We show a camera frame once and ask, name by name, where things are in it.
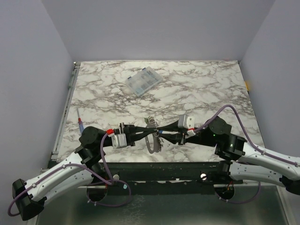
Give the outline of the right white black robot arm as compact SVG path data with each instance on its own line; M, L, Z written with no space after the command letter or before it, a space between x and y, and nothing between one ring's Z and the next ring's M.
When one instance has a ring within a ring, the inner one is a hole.
M215 155L223 159L225 167L215 172L216 180L255 180L284 187L288 192L300 193L300 159L254 144L249 137L231 133L231 125L220 117L208 120L202 127L194 127L194 118L182 115L167 126L159 127L159 136L173 144L194 143L215 147Z

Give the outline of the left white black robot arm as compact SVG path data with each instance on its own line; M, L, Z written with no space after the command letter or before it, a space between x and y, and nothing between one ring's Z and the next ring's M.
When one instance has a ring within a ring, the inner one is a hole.
M86 127L79 138L80 146L65 160L35 178L13 182L13 201L7 210L8 215L20 216L23 221L28 221L44 210L47 201L70 189L101 182L114 185L117 180L105 160L104 147L119 149L133 146L136 141L156 131L154 127L134 125L106 131Z

